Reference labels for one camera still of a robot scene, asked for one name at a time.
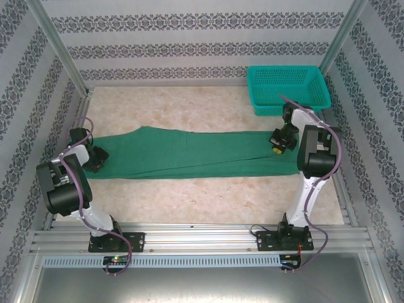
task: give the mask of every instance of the aluminum frame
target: aluminum frame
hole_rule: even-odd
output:
[[[123,223],[125,232],[146,232],[145,251],[136,256],[265,256],[290,252],[259,252],[256,239],[249,232],[250,225],[187,225],[187,224],[133,224]],[[323,253],[357,253],[373,302],[392,302],[381,273],[380,265],[366,227],[349,225],[322,226],[329,234],[329,245]],[[314,246],[319,248],[324,236],[313,231]],[[108,256],[87,251],[90,235],[76,222],[54,222],[51,230],[36,231],[27,265],[18,286],[15,303],[32,302],[37,289],[40,272],[47,256],[73,256],[85,259],[88,256]]]

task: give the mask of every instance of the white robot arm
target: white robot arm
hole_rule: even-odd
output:
[[[306,218],[309,220],[322,186],[336,170],[340,146],[337,137],[341,131],[324,126],[315,119],[310,108],[301,109],[297,104],[286,103],[282,117],[285,124],[282,129],[273,132],[270,142],[276,153],[283,153],[286,149],[294,150],[297,146],[296,135],[299,134],[297,168],[300,170],[300,181],[294,201],[279,222],[277,231],[256,232],[258,250],[293,251],[297,247],[301,250],[313,250]]]

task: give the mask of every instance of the green towel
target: green towel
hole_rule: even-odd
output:
[[[94,139],[109,153],[89,179],[190,179],[298,174],[297,149],[272,151],[272,132],[190,133],[142,127]]]

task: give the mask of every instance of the metal corner post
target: metal corner post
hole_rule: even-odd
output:
[[[338,29],[332,43],[330,44],[330,47],[327,50],[326,55],[324,56],[323,61],[320,64],[319,68],[323,76],[327,74],[334,61],[334,58],[340,51],[345,39],[349,35],[349,31],[351,31],[351,28],[361,14],[366,3],[367,0],[353,0],[352,5],[347,12],[347,15],[343,19],[340,28]]]
[[[53,46],[56,54],[59,56],[64,68],[66,68],[66,71],[68,72],[80,95],[84,96],[84,94],[88,91],[84,79],[81,77],[76,64],[70,56],[68,49],[64,45],[62,38],[57,32],[51,18],[42,5],[41,0],[27,0],[27,4],[36,21],[39,23],[41,29],[46,34],[50,44]]]

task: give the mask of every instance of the patterned wallpaper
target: patterned wallpaper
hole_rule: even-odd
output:
[[[81,96],[22,0],[0,1],[0,303],[46,211],[38,163],[61,151]]]
[[[93,87],[245,85],[250,65],[319,65],[352,0],[42,3]]]
[[[343,131],[342,172],[393,302],[404,301],[404,1],[369,1],[326,77],[326,120]]]

